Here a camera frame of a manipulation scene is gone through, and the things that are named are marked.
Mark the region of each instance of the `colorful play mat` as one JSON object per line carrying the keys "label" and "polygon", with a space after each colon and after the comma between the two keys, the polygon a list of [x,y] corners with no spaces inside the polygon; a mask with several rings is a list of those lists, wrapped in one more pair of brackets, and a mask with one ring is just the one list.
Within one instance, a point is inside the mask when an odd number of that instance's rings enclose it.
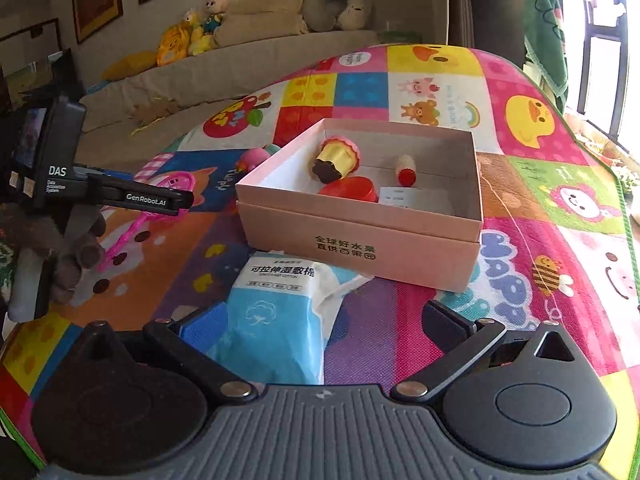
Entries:
{"label": "colorful play mat", "polygon": [[[0,416],[32,457],[34,401],[87,322],[137,330],[224,300],[250,254],[235,211],[243,150],[287,144],[322,118],[439,125],[473,132],[484,228],[463,294],[376,278],[345,298],[326,350],[327,383],[401,381],[440,356],[421,328],[436,298],[469,319],[510,329],[563,323],[618,409],[602,465],[635,478],[640,406],[638,271],[620,186],[582,150],[556,109],[507,61],[452,46],[379,46],[323,60],[207,120],[136,177],[196,179],[179,222],[150,222],[70,305],[19,326],[0,365]],[[138,213],[107,210],[112,245]]]}

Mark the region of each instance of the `blue cotton package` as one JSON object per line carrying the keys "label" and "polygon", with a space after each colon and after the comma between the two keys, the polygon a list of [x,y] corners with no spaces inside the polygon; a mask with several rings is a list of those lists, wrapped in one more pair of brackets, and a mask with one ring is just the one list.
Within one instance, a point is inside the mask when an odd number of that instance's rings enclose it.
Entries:
{"label": "blue cotton package", "polygon": [[323,384],[324,348],[344,296],[371,278],[311,260],[255,253],[226,300],[207,355],[247,381]]}

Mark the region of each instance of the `pink box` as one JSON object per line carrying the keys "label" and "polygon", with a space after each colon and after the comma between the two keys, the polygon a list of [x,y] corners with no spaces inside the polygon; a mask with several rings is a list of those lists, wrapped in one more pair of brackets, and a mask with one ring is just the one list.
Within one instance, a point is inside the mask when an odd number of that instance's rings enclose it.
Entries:
{"label": "pink box", "polygon": [[[311,167],[322,142],[360,149],[353,174],[397,187],[398,156],[416,163],[431,211],[318,195]],[[470,132],[421,124],[324,119],[236,184],[249,244],[391,280],[464,292],[478,259],[482,204]]]}

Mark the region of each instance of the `red and white cylindrical toy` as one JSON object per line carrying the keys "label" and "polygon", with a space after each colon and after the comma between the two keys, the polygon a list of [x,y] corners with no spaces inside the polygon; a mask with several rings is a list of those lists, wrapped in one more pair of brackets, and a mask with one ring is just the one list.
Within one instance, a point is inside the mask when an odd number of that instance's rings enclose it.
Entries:
{"label": "red and white cylindrical toy", "polygon": [[415,184],[415,161],[411,155],[400,155],[396,160],[396,178],[402,187]]}

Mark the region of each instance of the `ribbed gray plastic surface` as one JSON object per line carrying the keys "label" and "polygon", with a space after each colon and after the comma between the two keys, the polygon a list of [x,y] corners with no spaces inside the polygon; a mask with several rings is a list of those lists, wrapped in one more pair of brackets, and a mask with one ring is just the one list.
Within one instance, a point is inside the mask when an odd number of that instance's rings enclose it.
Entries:
{"label": "ribbed gray plastic surface", "polygon": [[208,430],[164,465],[121,477],[51,465],[40,478],[612,480],[591,463],[546,475],[494,468],[448,440],[429,410],[392,402],[377,386],[270,386],[247,406],[220,409]]}

